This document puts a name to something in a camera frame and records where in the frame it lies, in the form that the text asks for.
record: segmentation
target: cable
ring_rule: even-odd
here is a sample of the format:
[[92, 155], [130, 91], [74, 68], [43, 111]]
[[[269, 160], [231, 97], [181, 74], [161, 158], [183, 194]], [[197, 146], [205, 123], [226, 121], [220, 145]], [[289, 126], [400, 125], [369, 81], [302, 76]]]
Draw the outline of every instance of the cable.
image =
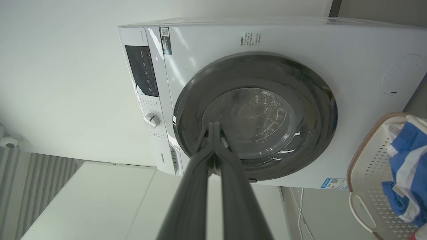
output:
[[300, 221], [301, 219], [302, 219], [302, 221], [304, 222], [304, 224], [305, 224], [305, 228], [307, 228], [307, 231], [308, 231], [308, 233], [310, 234], [310, 236], [311, 236], [312, 240], [314, 240], [313, 234], [311, 233], [310, 228], [308, 227], [307, 222], [305, 221], [304, 215], [302, 214], [302, 199], [303, 199], [303, 196], [304, 196], [304, 188], [302, 188], [302, 190], [301, 190], [301, 200], [300, 200], [300, 205], [298, 205], [298, 202], [296, 201], [296, 198], [295, 198], [295, 195], [294, 195], [294, 193], [293, 193], [293, 191], [292, 191], [292, 188], [291, 188], [291, 187], [289, 187], [289, 189], [291, 190], [292, 197], [294, 198], [294, 202], [295, 202], [296, 207], [298, 208], [298, 211], [299, 211], [299, 216], [298, 216], [298, 230], [299, 230], [299, 235], [300, 235], [300, 237], [301, 237], [301, 240], [304, 240], [304, 239], [303, 239], [303, 237], [302, 237], [301, 226], [299, 225], [299, 221]]

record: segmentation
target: brand logo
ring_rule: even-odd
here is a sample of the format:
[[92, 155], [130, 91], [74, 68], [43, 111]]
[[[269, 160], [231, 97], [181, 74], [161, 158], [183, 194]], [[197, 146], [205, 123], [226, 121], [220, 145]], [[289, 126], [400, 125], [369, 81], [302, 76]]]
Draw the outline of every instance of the brand logo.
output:
[[142, 33], [142, 31], [139, 31], [139, 32], [141, 33], [142, 42], [144, 42], [144, 34]]

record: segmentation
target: security camera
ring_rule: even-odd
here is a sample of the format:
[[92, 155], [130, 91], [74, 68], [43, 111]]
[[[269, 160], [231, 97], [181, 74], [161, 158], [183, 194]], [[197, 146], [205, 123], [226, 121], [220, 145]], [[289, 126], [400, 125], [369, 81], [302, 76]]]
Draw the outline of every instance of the security camera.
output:
[[0, 139], [0, 147], [2, 148], [14, 148], [18, 146], [18, 139], [12, 137], [5, 137]]

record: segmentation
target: washing machine door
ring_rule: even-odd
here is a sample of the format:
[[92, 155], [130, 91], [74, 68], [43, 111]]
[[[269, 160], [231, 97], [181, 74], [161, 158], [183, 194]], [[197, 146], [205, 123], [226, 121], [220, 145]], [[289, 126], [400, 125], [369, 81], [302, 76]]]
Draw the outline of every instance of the washing machine door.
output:
[[191, 157], [202, 126], [220, 121], [253, 180], [279, 178], [313, 162], [336, 128], [337, 109], [325, 81], [306, 66], [273, 53], [218, 60], [185, 86], [174, 130]]

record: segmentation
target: qr code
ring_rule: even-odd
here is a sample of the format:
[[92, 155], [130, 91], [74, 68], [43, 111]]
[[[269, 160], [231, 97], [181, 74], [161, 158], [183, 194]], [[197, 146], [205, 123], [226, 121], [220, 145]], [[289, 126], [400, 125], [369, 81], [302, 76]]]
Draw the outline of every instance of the qr code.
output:
[[169, 37], [169, 28], [168, 27], [161, 27], [160, 28], [160, 36]]

